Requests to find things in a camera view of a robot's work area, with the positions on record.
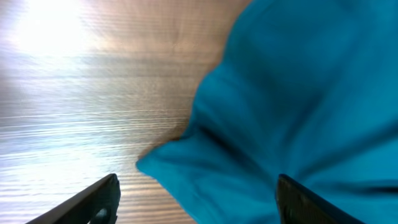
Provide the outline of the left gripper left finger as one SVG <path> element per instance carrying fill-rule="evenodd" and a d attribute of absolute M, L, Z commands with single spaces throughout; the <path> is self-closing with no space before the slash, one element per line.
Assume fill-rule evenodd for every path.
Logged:
<path fill-rule="evenodd" d="M 121 198 L 116 174 L 109 174 L 27 224 L 115 224 Z"/>

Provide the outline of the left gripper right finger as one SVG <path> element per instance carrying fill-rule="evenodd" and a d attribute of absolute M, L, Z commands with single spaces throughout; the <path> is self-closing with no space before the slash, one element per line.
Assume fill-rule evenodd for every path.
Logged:
<path fill-rule="evenodd" d="M 276 202 L 281 224 L 363 224 L 285 174 L 278 178 Z"/>

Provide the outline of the blue polo shirt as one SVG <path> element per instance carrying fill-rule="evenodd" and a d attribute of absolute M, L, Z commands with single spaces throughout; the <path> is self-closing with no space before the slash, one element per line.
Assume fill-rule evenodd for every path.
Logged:
<path fill-rule="evenodd" d="M 397 1 L 253 1 L 180 139 L 136 166 L 198 223 L 279 223 L 280 174 L 396 223 Z"/>

